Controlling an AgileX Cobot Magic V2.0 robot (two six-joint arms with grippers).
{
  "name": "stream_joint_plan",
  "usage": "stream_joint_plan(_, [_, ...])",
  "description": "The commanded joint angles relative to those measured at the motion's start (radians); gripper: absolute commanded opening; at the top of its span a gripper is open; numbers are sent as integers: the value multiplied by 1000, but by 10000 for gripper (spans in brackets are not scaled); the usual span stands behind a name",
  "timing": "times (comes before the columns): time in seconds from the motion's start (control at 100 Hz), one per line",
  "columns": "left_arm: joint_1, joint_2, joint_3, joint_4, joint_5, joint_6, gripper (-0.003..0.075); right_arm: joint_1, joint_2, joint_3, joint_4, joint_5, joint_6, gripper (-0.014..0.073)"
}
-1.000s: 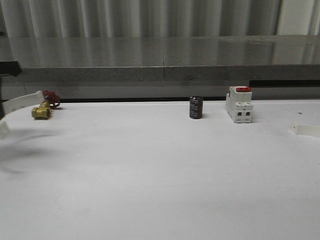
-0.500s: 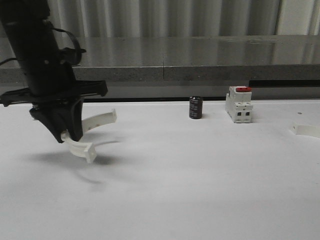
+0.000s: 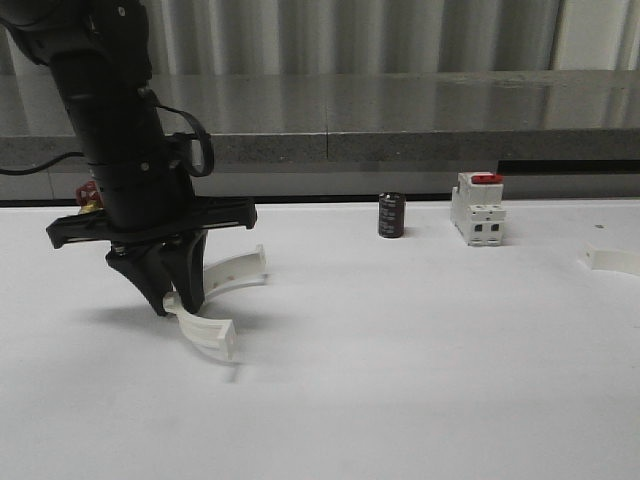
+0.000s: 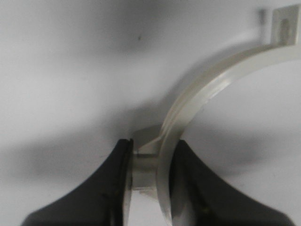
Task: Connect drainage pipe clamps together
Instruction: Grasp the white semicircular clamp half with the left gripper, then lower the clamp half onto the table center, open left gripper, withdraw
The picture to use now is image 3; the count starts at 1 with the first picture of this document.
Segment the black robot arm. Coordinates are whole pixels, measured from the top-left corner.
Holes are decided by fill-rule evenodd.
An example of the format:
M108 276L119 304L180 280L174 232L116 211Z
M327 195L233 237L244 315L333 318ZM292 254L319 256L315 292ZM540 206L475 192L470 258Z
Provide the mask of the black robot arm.
M99 211L48 227L54 247L107 241L107 264L159 315L176 292L197 312L205 299L203 256L211 229L257 220L249 198L199 197L192 181L214 168L211 139L186 116L187 133L166 135L149 86L149 24L137 1L5 1L1 22L32 62L51 71L80 142Z

